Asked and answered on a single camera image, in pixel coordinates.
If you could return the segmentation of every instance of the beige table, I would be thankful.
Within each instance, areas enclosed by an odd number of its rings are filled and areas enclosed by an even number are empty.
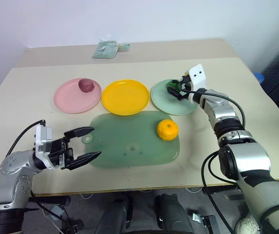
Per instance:
[[[129,52],[110,60],[91,59],[95,46],[37,48],[26,51],[0,86],[0,163],[18,134],[29,124],[45,119],[53,138],[79,126],[87,126],[107,113],[101,102],[92,110],[70,115],[53,103],[55,90],[73,78],[93,78],[104,89],[111,82],[131,78],[149,89],[164,79],[180,78],[188,68],[201,63],[207,85],[229,95],[245,111],[246,129],[267,150],[272,176],[279,179],[279,109],[265,94],[251,71],[222,40],[135,43]],[[145,110],[156,110],[150,102]],[[112,190],[201,186],[204,158],[218,149],[206,114],[198,109],[173,116],[180,127],[181,150],[172,163],[158,166],[103,169],[87,165],[73,171],[45,170],[34,177],[36,194],[66,194]],[[15,150],[33,147],[34,130]],[[81,139],[74,139],[75,155],[83,153]],[[219,162],[212,170],[223,177]],[[205,172],[210,185],[221,182]]]

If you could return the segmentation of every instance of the purple fruit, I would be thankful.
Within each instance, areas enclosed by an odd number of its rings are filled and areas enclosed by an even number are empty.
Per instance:
[[[81,79],[79,81],[79,88],[82,92],[88,93],[90,91],[93,91],[94,89],[94,84],[91,79]]]

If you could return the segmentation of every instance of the yellow plate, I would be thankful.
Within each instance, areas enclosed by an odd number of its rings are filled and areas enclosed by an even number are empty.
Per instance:
[[[132,79],[116,81],[105,88],[101,97],[104,107],[119,116],[134,115],[147,106],[149,90]]]

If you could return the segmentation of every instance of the pink plate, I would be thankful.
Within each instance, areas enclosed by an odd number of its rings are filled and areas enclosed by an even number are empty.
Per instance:
[[[55,105],[63,112],[69,114],[83,113],[92,109],[100,100],[101,88],[93,81],[94,89],[89,93],[84,93],[79,88],[79,80],[72,79],[61,85],[54,96]]]

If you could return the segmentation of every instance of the green cutting board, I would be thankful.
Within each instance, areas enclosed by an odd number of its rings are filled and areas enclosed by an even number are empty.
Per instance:
[[[99,115],[90,124],[95,130],[82,137],[86,152],[102,151],[91,164],[118,168],[172,162],[179,154],[179,138],[164,141],[158,137],[156,128],[164,119],[171,117],[160,111]]]

